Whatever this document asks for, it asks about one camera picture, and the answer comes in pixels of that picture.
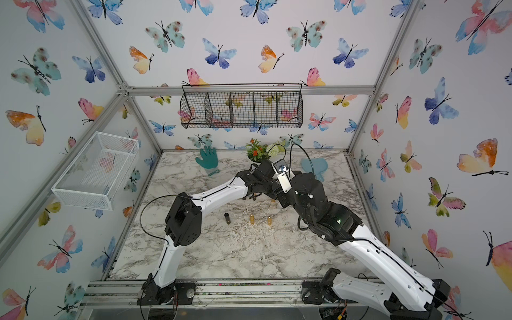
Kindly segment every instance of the green glove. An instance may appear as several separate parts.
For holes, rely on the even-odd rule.
[[[217,149],[211,148],[209,146],[205,146],[204,149],[200,149],[201,158],[196,158],[196,162],[203,168],[206,169],[207,172],[214,172],[217,170],[217,165],[219,164],[219,159],[217,158]]]

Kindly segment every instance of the blue butterfly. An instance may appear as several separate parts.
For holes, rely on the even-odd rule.
[[[334,145],[326,146],[325,144],[320,144],[318,141],[313,141],[313,147],[315,147],[315,149],[332,149]]]
[[[357,129],[357,123],[354,120],[349,119],[350,127],[345,128],[345,132],[354,132]]]
[[[210,138],[211,138],[211,135],[203,135],[201,137],[199,137],[199,135],[197,135],[197,137],[188,137],[187,139],[192,141],[192,143],[197,148],[200,148],[202,145],[211,146],[212,141],[210,140]]]
[[[369,49],[354,50],[357,45],[353,44],[352,47],[349,47],[348,43],[343,38],[339,39],[338,44],[338,51],[341,53],[340,55],[332,58],[332,60],[337,65],[345,61],[345,68],[347,69],[350,69],[355,65],[354,59],[363,57],[369,51]]]
[[[377,208],[377,204],[375,203],[375,196],[373,195],[373,183],[370,184],[370,189],[366,190],[366,195],[368,196],[368,200],[370,200],[373,209],[378,211],[379,209]]]
[[[254,16],[258,17],[260,24],[264,25],[268,22],[268,15],[263,11],[268,11],[268,8],[275,5],[278,0],[245,0],[245,2],[247,2],[248,5],[240,7],[242,16],[248,17],[254,11],[252,18],[254,18]]]
[[[420,39],[416,39],[416,41],[414,41],[414,52],[411,54],[411,59],[409,60],[409,69],[414,68],[414,66],[420,66],[419,70],[421,71],[421,74],[429,70],[434,62],[433,57],[437,57],[443,50],[441,45],[429,46],[431,40],[432,38],[430,38],[430,40],[428,40],[428,38],[425,40],[426,45],[423,50],[421,50],[421,47],[423,47],[423,41]]]
[[[429,117],[431,124],[437,124],[439,122],[439,115],[441,115],[444,119],[454,119],[459,115],[457,110],[444,103],[445,101],[452,99],[448,98],[450,95],[449,93],[446,95],[446,97],[444,96],[445,87],[446,84],[443,77],[439,80],[437,88],[434,89],[435,98],[425,99],[425,109],[427,111],[432,110],[432,113]]]
[[[133,171],[132,171],[132,174],[130,175],[130,180],[128,181],[128,183],[126,184],[126,186],[124,187],[125,190],[131,190],[132,192],[135,192],[137,191],[137,180],[140,179],[140,172],[138,170],[135,170],[135,168],[133,168]]]
[[[23,56],[25,61],[18,60],[31,69],[19,68],[11,73],[11,79],[19,83],[26,83],[29,85],[29,89],[35,93],[42,93],[45,96],[50,95],[50,89],[46,82],[50,83],[49,79],[60,80],[60,71],[57,69],[57,65],[51,61],[48,61],[50,55],[45,48],[38,48],[32,58],[32,63],[29,62],[26,56]]]
[[[103,68],[99,58],[96,58],[96,60],[93,62],[91,62],[91,57],[87,58],[87,61],[77,56],[72,56],[71,58],[73,61],[75,61],[81,70],[86,71],[86,81],[88,83],[93,83],[95,81],[94,76],[98,77],[98,80],[100,81],[105,80],[105,74],[103,71],[99,70]]]
[[[117,26],[123,23],[122,19],[114,13],[123,4],[123,0],[89,0],[89,2],[93,4],[89,7],[89,12],[93,17],[101,18],[103,16],[105,19],[109,17],[110,21]]]
[[[103,254],[91,263],[91,267],[99,268],[99,266],[103,265],[103,272],[105,272],[106,266],[107,266],[107,264],[109,264],[109,260],[110,260],[110,258],[112,258],[115,248],[116,248],[116,238],[112,237],[112,239],[110,239],[108,249],[105,249],[105,248],[103,249],[104,250],[104,251],[102,251]]]
[[[203,38],[203,43],[204,49],[210,53],[209,56],[204,58],[206,62],[211,65],[215,65],[215,62],[217,62],[218,60],[219,65],[221,66],[222,69],[227,69],[227,67],[229,67],[229,62],[227,62],[226,59],[231,59],[237,54],[236,49],[221,51],[223,46],[219,47],[217,45],[217,49],[210,41],[206,40],[205,38]]]
[[[152,157],[149,157],[146,160],[144,160],[144,163],[147,164],[148,166],[150,166],[150,171],[151,171],[151,169],[153,169],[153,166],[155,165],[156,162],[157,162],[156,154],[153,154]]]
[[[411,225],[409,224],[409,220],[405,216],[405,214],[407,212],[403,209],[402,193],[400,193],[400,196],[398,197],[398,203],[396,203],[396,201],[393,200],[393,202],[391,203],[391,206],[393,207],[393,210],[396,211],[395,212],[396,213],[396,218],[395,218],[396,225],[401,226],[402,222],[403,222],[403,224],[406,225],[407,228],[412,229]]]
[[[226,142],[224,141],[224,145],[226,146],[226,148],[230,149],[230,150],[240,150],[240,149],[245,149],[244,146],[237,146],[236,144],[231,144],[229,142]]]
[[[391,13],[389,14],[390,16],[397,17],[399,15],[402,15],[400,18],[403,17],[403,13],[406,11],[407,6],[411,2],[411,0],[400,0],[400,1],[402,2],[401,5],[396,5],[396,6],[391,7]]]
[[[173,136],[174,133],[171,131],[172,129],[176,128],[175,125],[165,125],[164,124],[159,124],[158,122],[154,122],[154,121],[151,121],[151,124],[154,125],[156,128],[153,128],[153,131],[155,133],[165,133],[167,134],[168,136]]]

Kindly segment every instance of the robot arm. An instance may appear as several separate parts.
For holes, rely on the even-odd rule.
[[[390,315],[391,319],[442,318],[437,307],[446,301],[450,287],[404,263],[350,209],[328,201],[314,174],[291,173],[284,160],[264,160],[255,170],[240,171],[211,190],[176,197],[165,219],[168,243],[162,250],[159,266],[143,286],[145,298],[139,303],[165,304],[172,299],[185,246],[199,237],[203,216],[230,201],[262,194],[279,200],[283,208],[292,205],[310,231],[358,258],[385,283],[362,281],[331,268],[321,281],[325,299],[358,301]]]

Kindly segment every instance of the white marble surface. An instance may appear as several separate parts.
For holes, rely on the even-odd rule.
[[[330,201],[343,204],[364,223],[368,218],[341,151],[308,150],[311,158],[325,158],[329,168],[324,173],[324,189]],[[199,152],[164,153],[143,202],[183,191],[189,195],[206,191],[230,180],[235,173],[248,169],[245,152],[219,151],[221,172],[208,177],[196,162]],[[305,158],[293,151],[292,170],[300,169]],[[164,237],[164,219],[174,197],[153,202],[144,212],[142,224],[152,234]],[[231,224],[227,225],[224,213]],[[249,223],[254,214],[255,224]],[[272,225],[267,225],[267,217]],[[289,206],[282,209],[262,195],[253,200],[236,200],[203,217],[201,236],[187,246],[177,271],[179,279],[305,278],[321,277],[330,267],[357,276],[368,269],[310,231],[297,229],[297,213]],[[127,236],[110,280],[145,279],[158,263],[162,241],[151,238],[140,228],[138,216]]]

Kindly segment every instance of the butterfly wallpaper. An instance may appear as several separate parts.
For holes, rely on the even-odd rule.
[[[400,19],[409,2],[394,1],[388,14]],[[463,318],[441,307],[445,320],[509,317],[511,17],[508,1],[427,2],[358,123],[353,162],[375,234],[389,230],[397,255],[407,248],[416,270],[450,284],[448,302]]]

